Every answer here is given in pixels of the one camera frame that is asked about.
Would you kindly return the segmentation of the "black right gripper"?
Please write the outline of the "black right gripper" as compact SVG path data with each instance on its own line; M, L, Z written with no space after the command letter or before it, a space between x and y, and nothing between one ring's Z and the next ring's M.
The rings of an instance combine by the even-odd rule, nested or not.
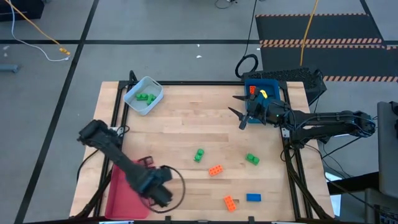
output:
M246 102L246 114L229 107L239 119L239 129L245 129L247 123L261 123L263 125L279 125L282 122L282 101L257 98L257 95L233 96Z

